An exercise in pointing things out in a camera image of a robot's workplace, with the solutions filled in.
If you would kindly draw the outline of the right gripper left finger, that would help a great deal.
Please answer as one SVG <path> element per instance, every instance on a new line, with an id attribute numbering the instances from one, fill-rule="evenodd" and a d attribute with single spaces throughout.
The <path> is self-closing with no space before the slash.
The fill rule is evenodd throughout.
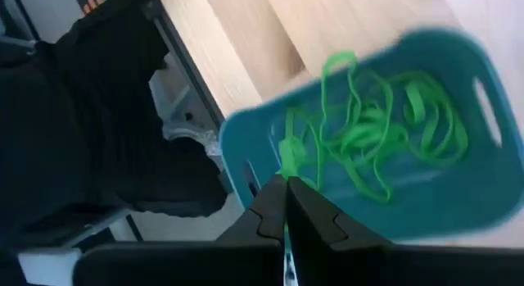
<path id="1" fill-rule="evenodd" d="M 115 243 L 75 264 L 75 285 L 282 285 L 287 182 L 275 175 L 215 241 Z"/>

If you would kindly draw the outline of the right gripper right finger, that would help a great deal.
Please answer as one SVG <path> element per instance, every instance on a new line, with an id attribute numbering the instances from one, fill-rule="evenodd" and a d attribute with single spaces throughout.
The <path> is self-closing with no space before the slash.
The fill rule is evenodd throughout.
<path id="1" fill-rule="evenodd" d="M 286 214 L 301 285 L 523 286 L 521 249 L 393 243 L 297 177 Z"/>

